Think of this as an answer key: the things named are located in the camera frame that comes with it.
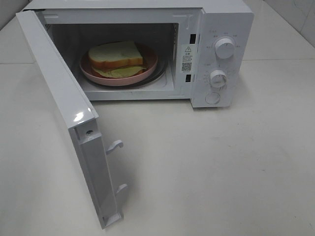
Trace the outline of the white microwave knob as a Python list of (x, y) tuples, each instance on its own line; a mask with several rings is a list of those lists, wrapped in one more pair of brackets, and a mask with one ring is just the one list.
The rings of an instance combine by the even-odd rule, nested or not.
[(227, 75), (222, 70), (214, 70), (210, 73), (210, 85), (221, 88), (227, 83)]
[(220, 59), (228, 59), (234, 55), (235, 42), (231, 37), (222, 37), (215, 43), (215, 53)]

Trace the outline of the pink round plate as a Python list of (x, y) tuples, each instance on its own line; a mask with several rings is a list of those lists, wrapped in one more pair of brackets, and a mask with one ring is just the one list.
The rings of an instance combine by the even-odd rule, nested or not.
[(157, 68), (158, 64), (158, 56), (156, 55), (153, 49), (144, 44), (139, 43), (136, 44), (136, 46), (143, 57), (143, 64), (142, 69), (132, 76), (124, 78), (104, 77), (103, 75), (99, 74), (96, 70), (92, 68), (90, 60), (88, 59), (88, 53), (85, 53), (82, 56), (81, 61), (79, 63), (80, 69), (87, 79), (102, 86), (117, 88), (135, 86), (141, 82), (144, 82), (151, 75), (153, 75), (153, 72)]

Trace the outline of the white microwave door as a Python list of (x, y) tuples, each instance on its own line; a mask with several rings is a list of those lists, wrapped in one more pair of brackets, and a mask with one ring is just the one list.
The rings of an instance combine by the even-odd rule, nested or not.
[(47, 33), (39, 14), (16, 14), (28, 47), (67, 126), (96, 214), (104, 229), (123, 218), (128, 185), (113, 186), (107, 156), (122, 148), (116, 140), (106, 148), (98, 114)]

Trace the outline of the round door release button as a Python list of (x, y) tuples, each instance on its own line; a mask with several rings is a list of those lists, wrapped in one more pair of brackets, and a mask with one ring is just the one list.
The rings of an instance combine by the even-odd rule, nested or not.
[(218, 104), (220, 101), (220, 94), (217, 92), (211, 92), (206, 95), (205, 101), (208, 104)]

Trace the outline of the glass microwave turntable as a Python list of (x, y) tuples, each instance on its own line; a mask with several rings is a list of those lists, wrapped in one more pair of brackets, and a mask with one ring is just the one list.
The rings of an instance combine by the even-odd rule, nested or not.
[(111, 89), (130, 89), (146, 86), (158, 80), (166, 70), (167, 64), (164, 62), (150, 63), (148, 69), (143, 73), (127, 78), (105, 78), (92, 70), (89, 62), (83, 59), (80, 62), (80, 69), (85, 77), (92, 83)]

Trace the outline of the white bread sandwich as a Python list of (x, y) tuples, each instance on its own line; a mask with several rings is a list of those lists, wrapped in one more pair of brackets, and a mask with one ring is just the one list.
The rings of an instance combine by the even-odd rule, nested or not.
[(127, 78), (144, 72), (147, 67), (133, 41), (102, 44), (88, 51), (92, 70), (105, 78)]

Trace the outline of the upper white microwave knob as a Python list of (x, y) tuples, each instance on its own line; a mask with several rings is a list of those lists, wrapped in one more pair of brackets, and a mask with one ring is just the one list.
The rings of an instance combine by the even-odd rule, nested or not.
[(220, 59), (228, 59), (234, 55), (235, 42), (231, 37), (222, 37), (215, 43), (215, 53)]

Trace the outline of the white microwave oven body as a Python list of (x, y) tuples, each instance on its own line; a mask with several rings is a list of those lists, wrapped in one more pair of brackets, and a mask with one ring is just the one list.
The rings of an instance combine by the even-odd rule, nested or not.
[[(22, 11), (27, 10), (44, 21), (89, 100), (188, 99), (195, 108), (230, 105), (254, 17), (241, 0), (33, 0)], [(227, 36), (235, 42), (234, 55), (220, 59), (215, 43)], [(79, 61), (90, 47), (129, 40), (149, 46), (158, 61), (167, 64), (158, 80), (137, 88), (112, 89), (83, 76)], [(182, 44), (196, 45), (191, 73), (180, 71)], [(227, 75), (225, 86), (210, 85), (214, 70)], [(211, 92), (220, 94), (218, 104), (206, 103)]]

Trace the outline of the white warning label sticker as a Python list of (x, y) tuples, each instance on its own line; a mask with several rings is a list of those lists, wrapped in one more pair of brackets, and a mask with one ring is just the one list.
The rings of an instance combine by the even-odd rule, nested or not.
[(182, 73), (191, 73), (193, 71), (195, 55), (196, 55), (195, 44), (181, 45), (180, 71)]

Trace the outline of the lower white microwave knob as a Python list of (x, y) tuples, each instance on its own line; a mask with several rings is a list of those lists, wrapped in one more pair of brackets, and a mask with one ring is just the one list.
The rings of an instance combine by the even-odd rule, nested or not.
[(227, 83), (227, 75), (222, 70), (214, 70), (210, 73), (210, 85), (221, 88)]

